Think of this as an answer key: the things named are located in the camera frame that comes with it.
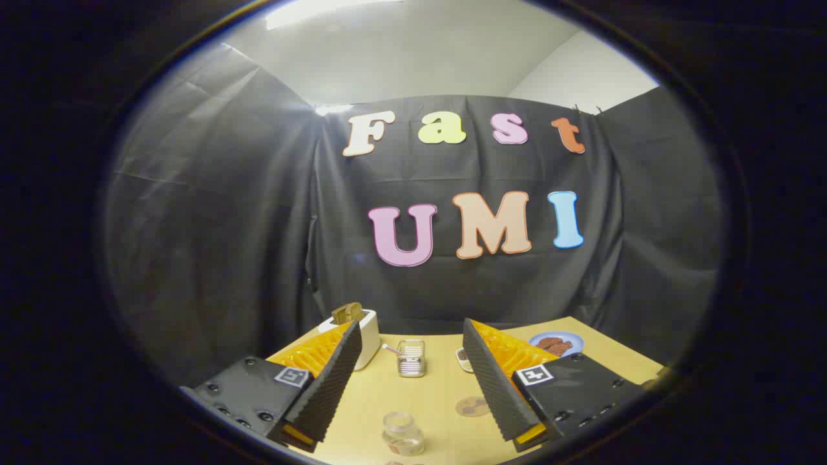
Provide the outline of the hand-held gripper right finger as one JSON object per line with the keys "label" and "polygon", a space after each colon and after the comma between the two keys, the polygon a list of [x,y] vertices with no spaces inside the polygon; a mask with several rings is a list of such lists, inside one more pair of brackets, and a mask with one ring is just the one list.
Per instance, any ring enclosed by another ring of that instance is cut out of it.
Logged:
{"label": "hand-held gripper right finger", "polygon": [[518,452],[611,421],[645,391],[585,354],[556,357],[469,318],[463,348],[500,435]]}

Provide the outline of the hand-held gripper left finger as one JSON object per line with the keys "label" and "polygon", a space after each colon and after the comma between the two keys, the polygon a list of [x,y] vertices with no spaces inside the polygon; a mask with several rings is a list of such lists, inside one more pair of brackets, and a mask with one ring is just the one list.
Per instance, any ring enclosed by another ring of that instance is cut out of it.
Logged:
{"label": "hand-held gripper left finger", "polygon": [[245,356],[195,388],[190,400],[227,423],[284,446],[313,452],[326,436],[362,350],[348,322],[273,361]]}

